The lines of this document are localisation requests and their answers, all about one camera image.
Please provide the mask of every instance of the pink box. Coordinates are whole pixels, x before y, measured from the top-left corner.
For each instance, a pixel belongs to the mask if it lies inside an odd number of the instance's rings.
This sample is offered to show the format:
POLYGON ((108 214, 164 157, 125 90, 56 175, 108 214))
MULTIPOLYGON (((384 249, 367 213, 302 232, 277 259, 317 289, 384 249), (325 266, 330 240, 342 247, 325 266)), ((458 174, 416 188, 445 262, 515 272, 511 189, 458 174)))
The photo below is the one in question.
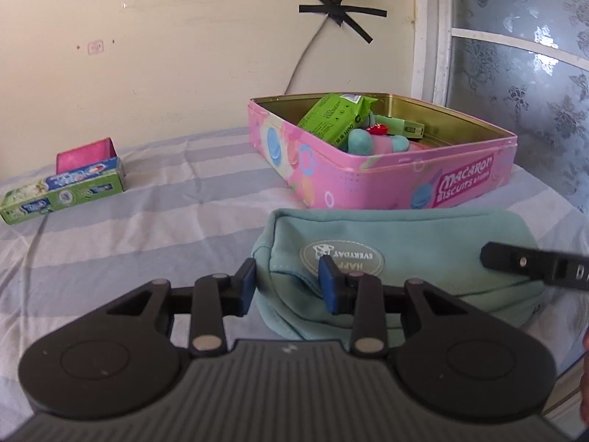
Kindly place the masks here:
POLYGON ((117 152, 114 150, 111 138, 95 141, 79 148, 60 152, 55 159, 55 172, 61 174, 62 172, 73 171, 97 161, 114 158, 116 155, 117 152))
POLYGON ((256 98, 248 104, 250 141, 311 208, 452 207, 509 181, 517 136, 472 116, 387 94, 378 114, 425 124, 432 149, 347 154, 303 131, 298 122, 323 95, 256 98))

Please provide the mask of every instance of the electrical cable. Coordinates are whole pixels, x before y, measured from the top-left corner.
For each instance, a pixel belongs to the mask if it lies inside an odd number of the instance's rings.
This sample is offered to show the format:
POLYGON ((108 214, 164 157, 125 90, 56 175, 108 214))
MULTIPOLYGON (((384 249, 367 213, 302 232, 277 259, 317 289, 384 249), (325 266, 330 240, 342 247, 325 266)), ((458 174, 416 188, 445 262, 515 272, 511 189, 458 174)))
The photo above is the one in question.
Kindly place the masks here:
POLYGON ((286 89, 284 91, 284 95, 287 95, 289 93, 290 87, 292 86, 294 80, 295 80, 295 76, 296 74, 299 72, 299 68, 301 66, 301 63, 304 60, 304 57, 307 55, 307 52, 309 50, 309 48, 311 48, 311 46, 313 45, 313 42, 317 39, 317 37, 319 36, 319 34, 321 33, 321 30, 323 30, 323 27, 325 26, 325 24, 327 23, 329 19, 329 15, 326 14, 325 18, 323 19, 323 21, 321 22, 321 25, 319 25, 319 28, 317 28, 317 31, 315 32, 315 34, 311 37, 311 40, 309 40, 309 42, 307 43, 307 46, 304 47, 303 52, 300 54, 298 61, 296 62, 296 65, 294 66, 294 70, 293 72, 290 74, 290 78, 289 78, 289 82, 286 85, 286 89))

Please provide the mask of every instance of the bed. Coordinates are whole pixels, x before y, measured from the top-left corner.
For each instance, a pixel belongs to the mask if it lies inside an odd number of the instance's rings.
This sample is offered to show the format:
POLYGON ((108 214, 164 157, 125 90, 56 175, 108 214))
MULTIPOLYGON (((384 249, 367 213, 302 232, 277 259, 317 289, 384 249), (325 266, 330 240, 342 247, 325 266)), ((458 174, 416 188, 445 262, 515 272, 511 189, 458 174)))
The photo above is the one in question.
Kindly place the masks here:
MULTIPOLYGON (((247 128, 198 134, 120 154, 127 191, 8 226, 0 221, 0 438, 30 415, 17 379, 25 349, 80 315, 162 277, 173 286, 235 271, 249 256, 269 213, 303 204, 248 142, 247 128)), ((51 167, 0 182, 0 193, 51 167)), ((511 182, 466 206, 521 215, 543 249, 589 254, 589 221, 555 191, 517 166, 511 182)), ((238 338, 278 338, 252 307, 226 318, 238 338)), ((580 337, 589 324, 588 296, 549 289, 524 328, 544 342, 564 373, 547 417, 580 430, 580 337)), ((186 345, 179 317, 172 341, 186 345)))

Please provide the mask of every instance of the toothpaste box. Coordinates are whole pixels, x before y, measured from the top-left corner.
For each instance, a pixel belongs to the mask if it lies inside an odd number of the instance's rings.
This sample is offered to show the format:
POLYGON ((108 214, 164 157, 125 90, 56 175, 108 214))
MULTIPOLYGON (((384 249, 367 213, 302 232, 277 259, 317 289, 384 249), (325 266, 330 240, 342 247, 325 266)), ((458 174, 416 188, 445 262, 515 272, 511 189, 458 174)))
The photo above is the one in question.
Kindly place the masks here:
POLYGON ((114 157, 8 191, 0 201, 0 215, 7 224, 17 224, 123 191, 123 166, 114 157))

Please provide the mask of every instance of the metal screw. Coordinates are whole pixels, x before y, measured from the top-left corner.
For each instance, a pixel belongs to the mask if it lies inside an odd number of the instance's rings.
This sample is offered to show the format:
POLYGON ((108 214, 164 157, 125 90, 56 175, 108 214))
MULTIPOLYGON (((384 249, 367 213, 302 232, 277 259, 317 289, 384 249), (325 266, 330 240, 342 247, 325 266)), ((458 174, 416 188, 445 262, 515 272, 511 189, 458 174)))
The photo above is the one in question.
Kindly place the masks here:
POLYGON ((365 354, 374 354, 383 350, 385 343, 375 337, 362 337, 354 343, 354 347, 365 354))
POLYGON ((192 345, 197 351, 214 351, 219 349, 222 343, 223 341, 219 337, 212 334, 195 337, 192 341, 192 345))

